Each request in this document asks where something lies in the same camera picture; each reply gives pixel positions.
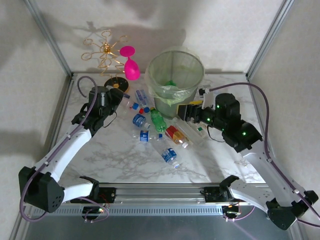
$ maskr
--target white marble table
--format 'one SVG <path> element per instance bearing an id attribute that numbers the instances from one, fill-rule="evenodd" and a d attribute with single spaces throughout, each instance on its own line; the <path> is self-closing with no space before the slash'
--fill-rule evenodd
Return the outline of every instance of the white marble table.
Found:
<path id="1" fill-rule="evenodd" d="M 81 76 L 92 77 L 98 85 L 104 85 L 109 77 L 99 74 L 78 74 L 63 117 L 59 138 L 66 132 L 73 117 L 88 100 L 77 89 L 76 81 Z M 221 86 L 245 82 L 244 74 L 207 74 L 201 85 Z M 137 81 L 130 81 L 129 94 L 136 89 L 147 89 L 143 75 Z M 83 79 L 81 89 L 87 94 L 93 87 L 91 81 Z M 240 102 L 242 119 L 260 130 L 249 88 L 233 86 L 221 92 L 232 93 Z M 179 155 L 181 166 L 173 169 L 149 144 L 141 144 L 132 138 L 122 126 L 131 121 L 119 116 L 109 127 L 101 128 L 97 134 L 75 155 L 64 171 L 60 183 L 69 185 L 86 175 L 101 183 L 218 183 L 229 175 L 239 176 L 247 183 L 264 183 L 257 171 L 240 154 L 226 143 L 206 139 L 203 146 L 183 149 L 170 142 Z M 212 137 L 222 139 L 218 130 L 211 130 Z"/>

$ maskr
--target pink wine glass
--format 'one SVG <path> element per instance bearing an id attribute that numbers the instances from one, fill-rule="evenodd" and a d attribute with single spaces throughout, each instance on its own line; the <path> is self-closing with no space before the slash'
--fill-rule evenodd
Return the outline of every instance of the pink wine glass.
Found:
<path id="1" fill-rule="evenodd" d="M 136 50 L 133 46 L 124 46 L 120 49 L 120 55 L 128 58 L 124 64 L 124 74 L 128 80 L 134 81 L 140 77 L 138 64 L 130 59 L 135 54 Z"/>

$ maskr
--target black cable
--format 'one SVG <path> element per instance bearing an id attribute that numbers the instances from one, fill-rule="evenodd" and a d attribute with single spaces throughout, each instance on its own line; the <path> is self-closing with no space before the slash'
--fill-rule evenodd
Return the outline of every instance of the black cable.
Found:
<path id="1" fill-rule="evenodd" d="M 219 140 L 214 139 L 214 138 L 211 137 L 210 132 L 209 132 L 209 125 L 206 126 L 206 130 L 208 132 L 209 138 L 211 138 L 213 141 L 216 141 L 218 143 L 224 143 L 225 142 L 225 141 L 219 141 Z"/>
<path id="2" fill-rule="evenodd" d="M 111 122 L 109 122 L 106 126 L 103 126 L 104 128 L 109 127 L 109 125 L 110 125 L 110 124 L 112 124 L 112 122 L 113 122 L 113 121 L 118 117 L 117 112 L 115 111 L 114 113 L 115 113 L 115 117 L 114 117 L 114 119 L 112 119 L 112 121 L 111 121 Z"/>

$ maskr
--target green plastic bottle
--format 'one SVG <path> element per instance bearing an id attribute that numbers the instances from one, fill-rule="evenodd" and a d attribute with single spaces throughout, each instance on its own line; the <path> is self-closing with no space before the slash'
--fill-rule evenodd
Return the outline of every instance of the green plastic bottle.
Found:
<path id="1" fill-rule="evenodd" d="M 154 107 L 150 109 L 151 120 L 155 126 L 155 130 L 159 133 L 163 133 L 167 129 L 167 124 L 164 118 L 161 116 L 161 113 L 156 110 Z"/>

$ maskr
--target blue bottle cap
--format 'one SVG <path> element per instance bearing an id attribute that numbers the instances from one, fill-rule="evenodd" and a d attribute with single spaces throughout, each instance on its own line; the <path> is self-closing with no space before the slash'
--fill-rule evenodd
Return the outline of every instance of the blue bottle cap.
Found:
<path id="1" fill-rule="evenodd" d="M 136 102 L 132 105 L 132 109 L 134 110 L 138 109 L 138 107 L 139 107 L 139 104 Z"/>

